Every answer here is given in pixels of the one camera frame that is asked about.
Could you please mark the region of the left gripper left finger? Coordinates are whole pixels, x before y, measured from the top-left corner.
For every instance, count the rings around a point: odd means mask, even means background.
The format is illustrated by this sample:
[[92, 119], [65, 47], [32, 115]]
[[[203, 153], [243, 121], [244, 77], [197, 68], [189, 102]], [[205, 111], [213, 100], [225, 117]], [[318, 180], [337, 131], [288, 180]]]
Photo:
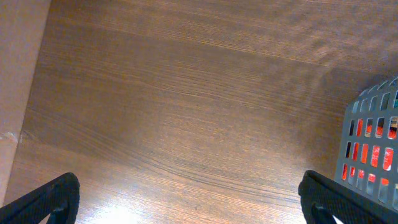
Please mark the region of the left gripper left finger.
[[80, 183], [67, 172], [1, 207], [1, 223], [74, 224], [80, 202]]

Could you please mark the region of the grey plastic shopping basket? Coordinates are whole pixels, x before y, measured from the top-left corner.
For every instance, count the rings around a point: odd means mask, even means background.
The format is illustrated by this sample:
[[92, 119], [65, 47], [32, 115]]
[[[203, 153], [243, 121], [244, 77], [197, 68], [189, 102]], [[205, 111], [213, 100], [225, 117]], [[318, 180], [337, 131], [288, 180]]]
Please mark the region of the grey plastic shopping basket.
[[345, 111], [334, 180], [397, 211], [397, 79], [363, 90]]

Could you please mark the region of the red spaghetti packet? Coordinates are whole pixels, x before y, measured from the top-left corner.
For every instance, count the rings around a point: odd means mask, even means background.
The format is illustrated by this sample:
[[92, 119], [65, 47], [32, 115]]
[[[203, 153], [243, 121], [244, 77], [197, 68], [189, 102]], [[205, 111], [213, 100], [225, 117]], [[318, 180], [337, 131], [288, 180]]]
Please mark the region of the red spaghetti packet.
[[397, 117], [349, 119], [335, 173], [358, 190], [397, 187]]

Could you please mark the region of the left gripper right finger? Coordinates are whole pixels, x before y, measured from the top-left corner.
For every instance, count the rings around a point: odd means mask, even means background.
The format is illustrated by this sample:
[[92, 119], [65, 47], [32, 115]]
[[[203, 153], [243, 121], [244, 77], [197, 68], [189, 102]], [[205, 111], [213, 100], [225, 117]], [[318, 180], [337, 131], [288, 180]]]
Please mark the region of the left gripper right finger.
[[394, 212], [339, 183], [307, 170], [298, 187], [307, 223], [397, 223]]

